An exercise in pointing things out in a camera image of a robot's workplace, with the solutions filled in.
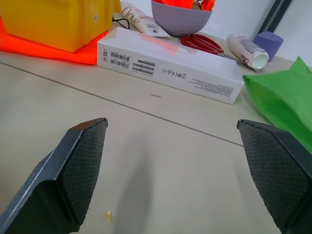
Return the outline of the red handled scissors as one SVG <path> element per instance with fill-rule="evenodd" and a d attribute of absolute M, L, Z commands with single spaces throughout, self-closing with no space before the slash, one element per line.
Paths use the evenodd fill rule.
<path fill-rule="evenodd" d="M 215 41 L 213 41 L 212 39 L 200 35 L 200 34 L 191 34 L 188 36 L 182 36 L 180 38 L 180 42 L 182 45 L 193 48 L 193 49 L 197 49 L 200 51 L 204 51 L 210 54 L 214 54 L 214 55 L 218 55 L 227 59 L 231 59 L 234 60 L 237 65 L 248 69 L 252 72 L 257 73 L 257 71 L 249 66 L 247 66 L 246 64 L 244 64 L 243 62 L 237 60 L 236 58 L 233 58 L 227 54 L 224 53 L 224 50 L 221 48 L 221 46 L 219 44 L 217 44 Z"/>

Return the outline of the orange cloth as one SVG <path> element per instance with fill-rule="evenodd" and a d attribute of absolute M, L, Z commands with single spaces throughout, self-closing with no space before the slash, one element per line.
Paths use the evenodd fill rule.
<path fill-rule="evenodd" d="M 70 53 L 9 35 L 5 31 L 4 24 L 0 17 L 0 51 L 26 56 L 95 65 L 97 63 L 97 43 L 107 34 L 108 31 L 105 31 L 88 44 Z"/>

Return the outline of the white lotion tube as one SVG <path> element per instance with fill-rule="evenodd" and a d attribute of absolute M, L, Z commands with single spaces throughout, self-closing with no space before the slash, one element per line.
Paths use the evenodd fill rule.
<path fill-rule="evenodd" d="M 227 46 L 245 65 L 262 69 L 269 60 L 268 53 L 245 36 L 230 34 Z"/>

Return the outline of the purple foam block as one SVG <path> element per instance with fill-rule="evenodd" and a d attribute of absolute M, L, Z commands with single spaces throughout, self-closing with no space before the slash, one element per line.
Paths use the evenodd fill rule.
<path fill-rule="evenodd" d="M 269 31 L 259 33 L 253 39 L 253 42 L 264 49 L 269 55 L 268 62 L 272 61 L 283 41 L 280 36 Z"/>

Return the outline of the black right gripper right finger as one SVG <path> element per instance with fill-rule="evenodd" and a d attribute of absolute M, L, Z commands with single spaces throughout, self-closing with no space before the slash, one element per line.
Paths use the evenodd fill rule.
<path fill-rule="evenodd" d="M 289 132 L 237 122 L 253 182 L 282 234 L 312 234 L 312 154 Z"/>

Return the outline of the purple ribbed bowl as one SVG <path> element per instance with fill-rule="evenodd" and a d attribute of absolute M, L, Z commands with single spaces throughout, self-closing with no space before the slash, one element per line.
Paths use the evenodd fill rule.
<path fill-rule="evenodd" d="M 202 30 L 212 11 L 194 10 L 151 2 L 155 22 L 168 34 L 187 36 Z"/>

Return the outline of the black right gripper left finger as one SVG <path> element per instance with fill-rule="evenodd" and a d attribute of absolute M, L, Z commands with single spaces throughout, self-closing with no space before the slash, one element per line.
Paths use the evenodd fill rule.
<path fill-rule="evenodd" d="M 0 215 L 0 234 L 71 234 L 83 224 L 97 183 L 106 118 L 70 128 Z"/>

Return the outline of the dark metal rail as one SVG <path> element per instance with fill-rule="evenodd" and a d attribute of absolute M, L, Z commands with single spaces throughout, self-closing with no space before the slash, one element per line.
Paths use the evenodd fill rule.
<path fill-rule="evenodd" d="M 261 25 L 258 34 L 266 31 L 273 33 L 281 22 L 292 1 L 293 0 L 275 0 Z"/>

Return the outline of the yellow plastic container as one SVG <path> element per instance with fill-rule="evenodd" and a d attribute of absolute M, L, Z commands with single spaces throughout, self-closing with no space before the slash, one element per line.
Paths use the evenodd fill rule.
<path fill-rule="evenodd" d="M 109 30 L 120 0 L 0 0 L 6 33 L 75 52 Z"/>

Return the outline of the white Dove tube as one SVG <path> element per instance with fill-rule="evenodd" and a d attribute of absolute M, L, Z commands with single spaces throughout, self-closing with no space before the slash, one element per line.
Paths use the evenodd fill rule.
<path fill-rule="evenodd" d="M 162 29 L 152 17 L 143 13 L 132 3 L 121 1 L 121 15 L 139 32 L 152 37 L 169 38 L 170 35 Z"/>

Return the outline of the white flat product box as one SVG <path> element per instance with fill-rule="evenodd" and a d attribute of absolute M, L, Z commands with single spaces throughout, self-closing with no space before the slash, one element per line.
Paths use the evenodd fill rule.
<path fill-rule="evenodd" d="M 231 59 L 121 27 L 98 41 L 97 65 L 228 104 L 244 86 Z"/>

